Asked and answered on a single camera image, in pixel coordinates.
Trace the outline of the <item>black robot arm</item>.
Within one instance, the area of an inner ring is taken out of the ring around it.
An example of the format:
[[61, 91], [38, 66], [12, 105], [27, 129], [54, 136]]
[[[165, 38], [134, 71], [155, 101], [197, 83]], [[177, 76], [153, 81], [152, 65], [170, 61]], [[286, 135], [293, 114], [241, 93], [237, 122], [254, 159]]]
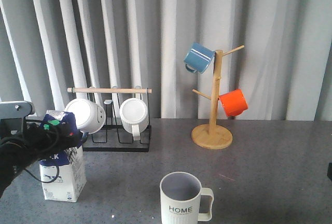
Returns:
[[86, 135], [70, 123], [58, 123], [28, 119], [22, 132], [1, 138], [1, 194], [28, 167], [36, 161], [46, 160], [57, 168], [60, 165], [51, 158], [64, 150], [79, 147]]

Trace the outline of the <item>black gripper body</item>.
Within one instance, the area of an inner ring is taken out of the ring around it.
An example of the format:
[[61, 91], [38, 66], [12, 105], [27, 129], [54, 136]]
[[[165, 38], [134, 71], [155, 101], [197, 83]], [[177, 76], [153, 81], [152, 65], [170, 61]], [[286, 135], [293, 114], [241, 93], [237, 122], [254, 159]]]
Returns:
[[45, 166], [70, 164], [82, 144], [73, 119], [1, 120], [1, 172], [21, 172], [35, 161]]
[[328, 164], [327, 177], [332, 178], [332, 163]]

